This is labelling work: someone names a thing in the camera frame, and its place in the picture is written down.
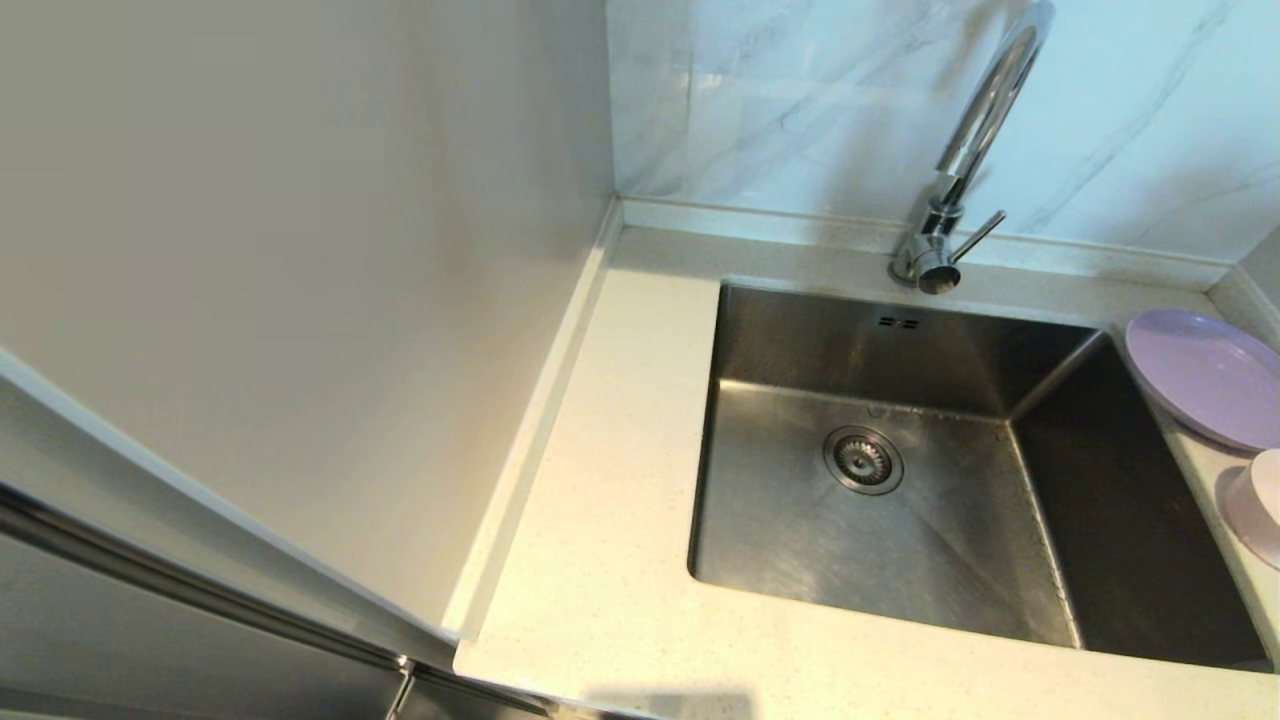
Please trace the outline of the pale pink bowl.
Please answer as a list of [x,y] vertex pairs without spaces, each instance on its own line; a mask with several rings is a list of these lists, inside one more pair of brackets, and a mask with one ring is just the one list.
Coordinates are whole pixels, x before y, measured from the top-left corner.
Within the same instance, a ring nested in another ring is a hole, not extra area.
[[1235,537],[1280,571],[1280,448],[1235,468],[1222,492],[1222,515]]

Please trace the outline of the round metal drain strainer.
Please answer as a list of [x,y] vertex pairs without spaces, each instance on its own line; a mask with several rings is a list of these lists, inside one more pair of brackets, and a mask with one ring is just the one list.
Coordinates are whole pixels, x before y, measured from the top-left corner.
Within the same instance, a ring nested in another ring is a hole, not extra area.
[[869,427],[833,429],[824,439],[820,456],[832,478],[859,495],[888,495],[899,488],[905,477],[905,461],[899,448]]

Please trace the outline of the white tall cabinet side panel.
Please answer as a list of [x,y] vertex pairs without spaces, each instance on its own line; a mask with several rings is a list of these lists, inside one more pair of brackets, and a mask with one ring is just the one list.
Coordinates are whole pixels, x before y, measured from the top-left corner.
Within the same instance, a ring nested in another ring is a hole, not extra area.
[[605,0],[0,0],[0,373],[477,634],[616,231]]

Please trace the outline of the stainless steel appliance door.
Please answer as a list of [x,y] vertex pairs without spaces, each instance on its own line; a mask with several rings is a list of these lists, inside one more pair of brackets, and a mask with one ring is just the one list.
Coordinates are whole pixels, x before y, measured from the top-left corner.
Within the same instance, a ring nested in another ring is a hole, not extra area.
[[0,486],[0,711],[155,720],[550,720],[261,603]]

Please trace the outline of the chrome faucet lever handle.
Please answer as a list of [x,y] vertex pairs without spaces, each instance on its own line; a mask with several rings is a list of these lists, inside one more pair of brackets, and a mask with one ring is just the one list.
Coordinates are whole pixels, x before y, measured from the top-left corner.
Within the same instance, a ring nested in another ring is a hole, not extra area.
[[986,223],[983,223],[951,252],[950,263],[957,265],[982,240],[1000,227],[1006,218],[1007,213],[1005,210],[996,211]]

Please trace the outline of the lilac purple plate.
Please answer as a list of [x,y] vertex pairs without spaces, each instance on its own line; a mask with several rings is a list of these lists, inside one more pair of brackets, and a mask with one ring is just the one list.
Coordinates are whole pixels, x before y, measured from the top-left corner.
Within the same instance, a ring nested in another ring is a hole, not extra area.
[[1140,313],[1124,343],[1140,383],[1180,423],[1229,447],[1280,448],[1280,354],[1216,316]]

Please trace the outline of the chrome gooseneck faucet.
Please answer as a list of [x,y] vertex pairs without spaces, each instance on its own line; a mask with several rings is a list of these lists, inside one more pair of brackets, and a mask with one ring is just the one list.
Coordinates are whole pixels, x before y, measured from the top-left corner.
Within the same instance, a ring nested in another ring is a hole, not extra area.
[[947,293],[960,284],[960,263],[951,264],[950,255],[960,245],[952,243],[952,236],[965,214],[966,193],[1021,94],[1055,18],[1053,0],[1033,0],[1001,38],[936,164],[934,182],[913,210],[908,232],[887,265],[897,284],[927,295]]

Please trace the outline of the stainless steel sink basin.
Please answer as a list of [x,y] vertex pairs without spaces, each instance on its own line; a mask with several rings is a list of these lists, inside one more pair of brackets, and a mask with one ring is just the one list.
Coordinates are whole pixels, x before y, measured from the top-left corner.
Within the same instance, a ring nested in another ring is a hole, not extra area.
[[[902,455],[844,488],[828,433]],[[687,569],[932,626],[1280,674],[1114,337],[1100,328],[722,284]]]

